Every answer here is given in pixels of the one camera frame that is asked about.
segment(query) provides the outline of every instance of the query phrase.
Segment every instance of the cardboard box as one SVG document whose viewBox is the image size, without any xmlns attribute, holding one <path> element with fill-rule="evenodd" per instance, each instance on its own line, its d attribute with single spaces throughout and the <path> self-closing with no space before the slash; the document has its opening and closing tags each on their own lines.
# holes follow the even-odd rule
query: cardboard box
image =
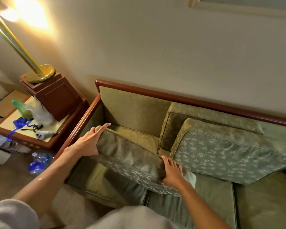
<svg viewBox="0 0 286 229">
<path fill-rule="evenodd" d="M 0 121 L 3 120 L 4 117 L 6 117 L 11 111 L 15 109 L 12 100 L 20 100 L 22 102 L 25 102 L 29 98 L 28 95 L 23 94 L 19 91 L 12 91 L 7 96 L 5 96 L 3 99 L 0 100 Z"/>
</svg>

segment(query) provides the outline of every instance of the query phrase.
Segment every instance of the sleeve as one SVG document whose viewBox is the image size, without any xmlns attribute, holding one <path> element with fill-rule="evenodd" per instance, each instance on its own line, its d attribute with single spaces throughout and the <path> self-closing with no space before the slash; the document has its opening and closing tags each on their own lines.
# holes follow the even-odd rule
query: sleeve
<svg viewBox="0 0 286 229">
<path fill-rule="evenodd" d="M 39 229 L 35 211 L 26 203 L 6 199 L 0 201 L 0 229 Z"/>
</svg>

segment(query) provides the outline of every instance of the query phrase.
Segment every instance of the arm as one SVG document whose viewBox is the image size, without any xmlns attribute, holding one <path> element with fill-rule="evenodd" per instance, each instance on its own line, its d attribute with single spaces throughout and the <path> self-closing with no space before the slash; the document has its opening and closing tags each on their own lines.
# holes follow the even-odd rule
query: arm
<svg viewBox="0 0 286 229">
<path fill-rule="evenodd" d="M 49 168 L 27 184 L 13 198 L 27 203 L 40 218 L 50 207 L 52 200 L 78 159 L 82 156 L 98 155 L 96 143 L 101 133 L 109 125 L 104 124 L 96 133 L 95 128 L 91 128 L 77 142 L 66 148 Z"/>
<path fill-rule="evenodd" d="M 182 174 L 182 166 L 171 158 L 162 156 L 165 165 L 166 177 L 164 184 L 179 191 L 191 214 L 197 229 L 231 229 L 209 205 L 196 193 L 192 185 L 187 182 Z"/>
</svg>

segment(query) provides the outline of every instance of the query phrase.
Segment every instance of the brass lamp base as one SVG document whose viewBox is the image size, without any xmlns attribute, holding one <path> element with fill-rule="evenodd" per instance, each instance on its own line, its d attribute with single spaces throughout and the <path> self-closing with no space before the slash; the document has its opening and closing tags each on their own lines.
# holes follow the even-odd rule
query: brass lamp base
<svg viewBox="0 0 286 229">
<path fill-rule="evenodd" d="M 50 64 L 45 64 L 40 66 L 43 74 L 36 74 L 34 71 L 30 71 L 26 75 L 26 80 L 30 83 L 42 83 L 55 74 L 55 68 Z"/>
</svg>

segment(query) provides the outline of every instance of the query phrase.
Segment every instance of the hand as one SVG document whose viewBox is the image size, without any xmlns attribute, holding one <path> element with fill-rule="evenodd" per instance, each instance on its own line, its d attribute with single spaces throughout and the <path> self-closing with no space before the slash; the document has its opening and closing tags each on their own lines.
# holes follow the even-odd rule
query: hand
<svg viewBox="0 0 286 229">
<path fill-rule="evenodd" d="M 103 126 L 92 127 L 84 136 L 80 137 L 73 145 L 66 148 L 72 152 L 81 156 L 93 156 L 98 155 L 98 149 L 96 143 L 98 142 L 102 132 L 110 126 L 110 123 L 106 123 Z"/>
<path fill-rule="evenodd" d="M 166 156 L 161 156 L 161 158 L 164 161 L 166 172 L 163 183 L 178 190 L 186 182 L 183 177 L 182 166 Z"/>
</svg>

